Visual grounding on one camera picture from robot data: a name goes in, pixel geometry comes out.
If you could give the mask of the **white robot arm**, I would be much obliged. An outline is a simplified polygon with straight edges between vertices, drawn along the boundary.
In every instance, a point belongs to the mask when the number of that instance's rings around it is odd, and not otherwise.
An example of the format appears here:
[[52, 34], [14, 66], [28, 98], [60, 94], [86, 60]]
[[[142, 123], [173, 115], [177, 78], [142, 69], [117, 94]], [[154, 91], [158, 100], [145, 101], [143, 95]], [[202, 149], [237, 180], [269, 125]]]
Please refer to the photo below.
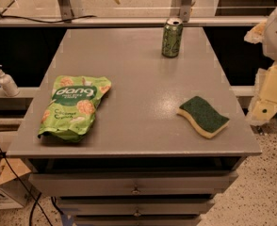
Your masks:
[[248, 31], [244, 40], [261, 42], [264, 56], [273, 61], [266, 70], [258, 70], [246, 115], [250, 125], [260, 126], [268, 123], [277, 113], [277, 7], [265, 21]]

